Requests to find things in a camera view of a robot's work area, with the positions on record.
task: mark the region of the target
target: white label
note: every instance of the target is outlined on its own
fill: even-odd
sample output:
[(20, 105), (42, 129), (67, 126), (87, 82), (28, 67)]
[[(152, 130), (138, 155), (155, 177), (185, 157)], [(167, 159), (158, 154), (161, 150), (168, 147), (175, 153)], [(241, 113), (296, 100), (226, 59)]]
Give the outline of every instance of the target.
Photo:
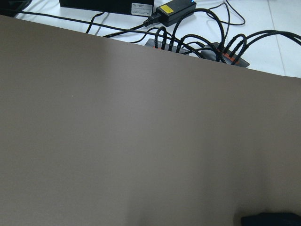
[(151, 16), (152, 5), (132, 3), (132, 15)]

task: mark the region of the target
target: yellow label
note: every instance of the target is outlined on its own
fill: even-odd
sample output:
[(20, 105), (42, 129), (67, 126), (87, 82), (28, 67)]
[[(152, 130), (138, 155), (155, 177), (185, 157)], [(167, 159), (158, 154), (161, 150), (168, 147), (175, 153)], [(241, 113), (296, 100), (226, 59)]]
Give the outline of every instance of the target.
[(168, 5), (161, 6), (161, 9), (163, 9), (163, 11), (166, 13), (173, 13), (173, 9), (170, 8)]

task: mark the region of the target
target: white tile floor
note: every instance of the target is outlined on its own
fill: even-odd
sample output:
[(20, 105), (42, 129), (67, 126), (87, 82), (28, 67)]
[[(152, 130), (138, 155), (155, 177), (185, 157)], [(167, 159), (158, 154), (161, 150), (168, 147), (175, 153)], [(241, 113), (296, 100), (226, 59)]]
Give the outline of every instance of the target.
[[(155, 7), (162, 5), (169, 0), (155, 0)], [(198, 8), (210, 8), (223, 2), (223, 0), (195, 0)], [(232, 6), (245, 17), (244, 26), (231, 26), (227, 42), (238, 34), (246, 35), (261, 30), (280, 30), (293, 32), (301, 35), (301, 0), (229, 0)], [(26, 11), (48, 13), (57, 16), (71, 17), (90, 21), (96, 13), (94, 11), (61, 8), (58, 0), (33, 0)], [(225, 8), (215, 9), (214, 12), (220, 19), (226, 20)], [(240, 19), (234, 14), (231, 15), (233, 23), (240, 23)], [(38, 23), (85, 32), (86, 24), (70, 21), (62, 21), (41, 16), (18, 15), (17, 18), (30, 20)], [(105, 14), (95, 20), (96, 23), (104, 23), (122, 28), (130, 28), (141, 24), (145, 17), (127, 16), (118, 14)], [(103, 36), (111, 33), (112, 30), (93, 26), (90, 34)], [(210, 41), (219, 41), (220, 33), (216, 22), (208, 18), (204, 13), (196, 13), (185, 19), (177, 32), (178, 37), (185, 34), (199, 34)], [(141, 34), (127, 34), (115, 39), (123, 41), (134, 41), (141, 37)], [(271, 36), (254, 43), (244, 53), (243, 59), (251, 65), (250, 69), (269, 72), (279, 75), (301, 78), (301, 46), (283, 36)]]

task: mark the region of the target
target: black power brick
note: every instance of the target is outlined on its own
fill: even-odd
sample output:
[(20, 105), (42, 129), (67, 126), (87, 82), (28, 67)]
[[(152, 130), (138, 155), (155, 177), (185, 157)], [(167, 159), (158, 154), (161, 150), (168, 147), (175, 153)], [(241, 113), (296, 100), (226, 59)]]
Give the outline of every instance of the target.
[(157, 7), (156, 12), (153, 13), (143, 24), (148, 26), (150, 24), (162, 23), (169, 27), (179, 21), (179, 19), (187, 12), (195, 9), (197, 6), (194, 0), (173, 0), (162, 6)]

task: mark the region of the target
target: black computer case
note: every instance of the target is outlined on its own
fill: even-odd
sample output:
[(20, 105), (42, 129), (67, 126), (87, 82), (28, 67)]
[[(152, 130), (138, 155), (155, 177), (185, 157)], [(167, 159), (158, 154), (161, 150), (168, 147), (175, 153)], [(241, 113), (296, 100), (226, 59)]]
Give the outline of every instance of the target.
[(60, 0), (61, 7), (150, 16), (154, 0)]

